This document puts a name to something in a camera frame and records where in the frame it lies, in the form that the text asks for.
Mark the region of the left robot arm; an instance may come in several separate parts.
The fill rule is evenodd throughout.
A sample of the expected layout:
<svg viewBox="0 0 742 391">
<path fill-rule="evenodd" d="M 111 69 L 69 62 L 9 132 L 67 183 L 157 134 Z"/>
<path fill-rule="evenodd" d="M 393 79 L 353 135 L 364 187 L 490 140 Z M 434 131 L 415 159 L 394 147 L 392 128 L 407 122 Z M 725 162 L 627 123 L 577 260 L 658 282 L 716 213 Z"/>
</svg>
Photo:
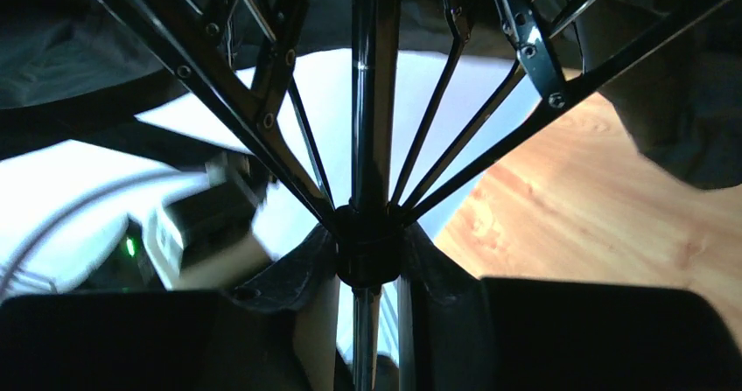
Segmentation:
<svg viewBox="0 0 742 391">
<path fill-rule="evenodd" d="M 99 263 L 74 291 L 91 290 L 164 290 L 154 264 L 144 246 L 143 227 L 130 216 L 106 258 Z"/>
</svg>

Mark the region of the black folding umbrella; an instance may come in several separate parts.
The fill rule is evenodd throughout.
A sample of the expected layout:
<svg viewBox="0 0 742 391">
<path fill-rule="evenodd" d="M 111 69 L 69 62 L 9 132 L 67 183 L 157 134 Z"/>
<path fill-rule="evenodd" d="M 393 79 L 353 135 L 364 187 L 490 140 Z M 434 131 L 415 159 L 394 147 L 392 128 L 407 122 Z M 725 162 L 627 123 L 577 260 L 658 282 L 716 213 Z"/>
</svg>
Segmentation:
<svg viewBox="0 0 742 391">
<path fill-rule="evenodd" d="M 692 30 L 718 36 L 737 1 L 1 0 L 1 155 L 78 140 L 179 170 L 228 158 L 135 119 L 194 94 L 333 237 L 333 388 L 369 390 L 405 230 L 590 94 L 677 177 L 739 182 L 736 132 L 680 96 Z"/>
</svg>

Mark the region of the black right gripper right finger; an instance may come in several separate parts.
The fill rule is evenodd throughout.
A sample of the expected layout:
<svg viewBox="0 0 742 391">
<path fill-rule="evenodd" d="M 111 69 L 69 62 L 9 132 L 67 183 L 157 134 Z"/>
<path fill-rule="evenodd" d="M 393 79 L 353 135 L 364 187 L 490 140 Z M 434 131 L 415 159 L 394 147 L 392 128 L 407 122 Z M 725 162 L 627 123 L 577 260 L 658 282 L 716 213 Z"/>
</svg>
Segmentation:
<svg viewBox="0 0 742 391">
<path fill-rule="evenodd" d="M 741 352 L 689 291 L 475 278 L 419 226 L 402 238 L 405 390 L 738 390 Z"/>
</svg>

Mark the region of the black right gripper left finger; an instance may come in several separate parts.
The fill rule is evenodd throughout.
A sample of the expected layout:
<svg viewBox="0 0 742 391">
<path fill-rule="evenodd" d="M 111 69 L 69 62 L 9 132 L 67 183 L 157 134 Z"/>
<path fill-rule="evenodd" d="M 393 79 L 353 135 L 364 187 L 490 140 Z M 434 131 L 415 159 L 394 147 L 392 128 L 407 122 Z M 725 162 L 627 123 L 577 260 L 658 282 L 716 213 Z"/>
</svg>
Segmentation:
<svg viewBox="0 0 742 391">
<path fill-rule="evenodd" d="M 4 390 L 330 390 L 335 242 L 316 227 L 232 290 L 13 297 Z"/>
</svg>

